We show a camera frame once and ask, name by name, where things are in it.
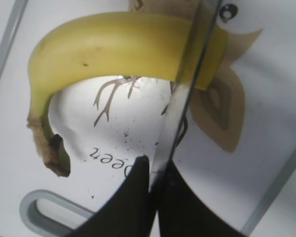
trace banana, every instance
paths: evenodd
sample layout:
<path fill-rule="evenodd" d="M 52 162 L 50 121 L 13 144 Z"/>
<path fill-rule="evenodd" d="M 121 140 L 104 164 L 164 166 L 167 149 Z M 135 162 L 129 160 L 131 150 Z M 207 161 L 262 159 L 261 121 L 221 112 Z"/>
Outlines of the banana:
<path fill-rule="evenodd" d="M 63 139 L 48 121 L 57 91 L 84 79 L 137 75 L 175 81 L 191 21 L 138 12 L 111 12 L 81 17 L 48 33 L 28 63 L 31 104 L 28 127 L 38 154 L 58 176 L 70 173 Z M 226 33 L 216 27 L 205 57 L 207 68 L 196 87 L 206 89 L 225 50 Z"/>

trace banana stem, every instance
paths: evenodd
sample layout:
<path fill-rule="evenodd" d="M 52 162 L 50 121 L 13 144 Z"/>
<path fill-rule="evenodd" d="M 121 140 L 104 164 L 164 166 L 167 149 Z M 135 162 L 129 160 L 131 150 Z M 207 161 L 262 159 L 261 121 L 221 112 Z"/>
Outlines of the banana stem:
<path fill-rule="evenodd" d="M 58 176 L 68 177 L 70 174 L 69 155 L 65 151 L 63 138 L 52 132 L 48 120 L 50 100 L 51 97 L 46 103 L 42 116 L 29 115 L 28 128 L 33 132 L 37 152 L 43 157 L 45 166 Z"/>

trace white surface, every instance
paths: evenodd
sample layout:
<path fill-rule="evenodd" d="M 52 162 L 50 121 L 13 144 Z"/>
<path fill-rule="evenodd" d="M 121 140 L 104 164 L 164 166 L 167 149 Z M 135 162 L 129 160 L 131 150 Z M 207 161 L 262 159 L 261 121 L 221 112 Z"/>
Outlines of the white surface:
<path fill-rule="evenodd" d="M 252 237 L 296 237 L 296 171 L 262 218 Z"/>
<path fill-rule="evenodd" d="M 194 191 L 221 217 L 241 228 L 296 146 L 296 4 L 289 8 L 286 1 L 267 5 L 262 0 L 230 2 L 237 2 L 240 11 L 238 18 L 224 25 L 228 31 L 243 34 L 264 29 L 254 46 L 233 65 L 246 90 L 245 127 L 239 147 L 233 154 L 223 152 L 188 114 L 189 130 L 175 161 Z M 89 155 L 94 147 L 100 149 L 100 158 L 110 153 L 126 164 L 143 153 L 153 157 L 162 122 L 160 113 L 169 99 L 169 85 L 161 80 L 141 79 L 130 100 L 129 85 L 122 86 L 115 95 L 118 99 L 113 101 L 110 122 L 103 117 L 96 128 L 92 123 L 98 111 L 92 104 L 99 86 L 108 79 L 84 81 L 54 98 L 53 127 L 65 137 L 70 155 L 79 158 L 72 159 L 68 179 L 57 178 L 43 166 L 26 128 L 30 102 L 27 61 L 36 43 L 68 20 L 127 10 L 127 3 L 29 1 L 0 81 L 1 236 L 36 236 L 22 224 L 18 212 L 23 196 L 36 189 L 53 191 L 93 211 L 100 208 L 122 182 L 123 171 L 93 160 Z M 287 17 L 284 10 L 294 17 Z M 278 27 L 279 22 L 285 28 Z M 100 109 L 109 90 L 101 99 Z"/>

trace black plastic part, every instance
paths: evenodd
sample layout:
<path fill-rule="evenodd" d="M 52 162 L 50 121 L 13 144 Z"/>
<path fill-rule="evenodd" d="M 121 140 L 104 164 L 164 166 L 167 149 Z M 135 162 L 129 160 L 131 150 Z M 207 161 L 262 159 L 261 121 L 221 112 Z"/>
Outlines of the black plastic part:
<path fill-rule="evenodd" d="M 162 237 L 244 237 L 199 200 L 172 161 L 164 179 L 158 208 Z"/>
<path fill-rule="evenodd" d="M 149 185 L 149 160 L 136 161 L 111 199 L 68 237 L 144 237 Z"/>

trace black circle logo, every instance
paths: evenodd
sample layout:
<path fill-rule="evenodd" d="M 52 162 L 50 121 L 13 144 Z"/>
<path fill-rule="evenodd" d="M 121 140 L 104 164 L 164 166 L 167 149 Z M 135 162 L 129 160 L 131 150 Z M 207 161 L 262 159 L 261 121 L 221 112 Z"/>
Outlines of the black circle logo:
<path fill-rule="evenodd" d="M 234 4 L 226 4 L 219 10 L 219 17 L 225 23 L 234 18 L 238 13 L 238 7 Z"/>

